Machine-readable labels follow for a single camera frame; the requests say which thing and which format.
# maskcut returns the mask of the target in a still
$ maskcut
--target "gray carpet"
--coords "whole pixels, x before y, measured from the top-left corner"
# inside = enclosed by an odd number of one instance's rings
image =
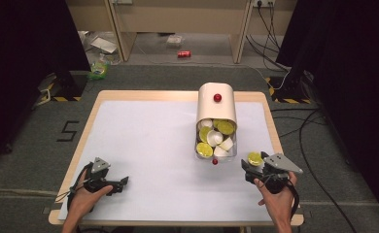
[[[284,74],[262,70],[265,77]],[[79,102],[50,102],[31,113],[13,143],[13,151],[0,154],[0,232],[60,232],[48,222],[48,207],[54,200],[72,155],[80,140],[89,112],[100,90],[159,89],[198,90],[204,83],[228,83],[236,91],[265,93],[280,135],[285,154],[304,170],[298,176],[297,190],[305,215],[304,224],[295,232],[351,232],[326,193],[310,173],[312,170],[325,190],[338,203],[357,232],[379,232],[379,205],[362,176],[354,172],[341,152],[322,112],[311,117],[301,132],[303,120],[318,108],[316,103],[280,104],[270,100],[265,81],[251,68],[216,68],[193,66],[112,66],[106,79],[87,83]],[[71,142],[70,134],[77,131]],[[19,195],[5,189],[23,189]],[[274,232],[272,227],[254,227],[253,232]]]

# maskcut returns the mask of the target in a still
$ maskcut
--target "black curtain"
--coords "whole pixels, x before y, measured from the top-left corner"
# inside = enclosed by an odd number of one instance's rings
[[[313,73],[331,128],[379,202],[379,4],[333,4],[298,0],[278,60]]]
[[[0,1],[0,149],[17,133],[50,73],[89,70],[64,0]]]

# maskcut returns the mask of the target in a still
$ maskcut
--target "cylindrical container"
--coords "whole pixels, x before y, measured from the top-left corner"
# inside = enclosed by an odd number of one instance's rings
[[[195,129],[198,158],[230,161],[237,154],[237,118],[229,84],[206,83],[199,88]]]
[[[178,58],[190,57],[190,50],[178,51]]]

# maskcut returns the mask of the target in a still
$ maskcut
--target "hazard tape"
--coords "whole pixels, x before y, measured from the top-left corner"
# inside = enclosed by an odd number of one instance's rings
[[[48,85],[47,90],[50,91],[50,93],[53,93],[52,89],[54,88],[54,84],[56,82],[56,78],[54,78],[50,85]],[[47,96],[42,97],[41,101],[47,100]],[[67,101],[80,101],[81,96],[57,96],[57,95],[51,95],[51,101],[57,101],[57,102],[67,102]]]
[[[281,96],[283,95],[283,94],[280,94],[283,91],[274,89],[274,87],[272,87],[272,85],[270,84],[271,78],[265,78],[265,80],[267,81],[269,95],[271,96],[272,101],[278,102],[278,103],[288,103],[288,104],[310,104],[311,103],[310,100],[305,96],[298,97],[298,98],[280,97],[280,95]]]

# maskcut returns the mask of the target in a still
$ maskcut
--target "wall socket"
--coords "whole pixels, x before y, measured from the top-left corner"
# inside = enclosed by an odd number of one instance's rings
[[[270,3],[272,3],[272,7],[275,5],[275,0],[260,0],[262,8],[269,8]],[[258,0],[254,0],[254,7],[258,7]]]

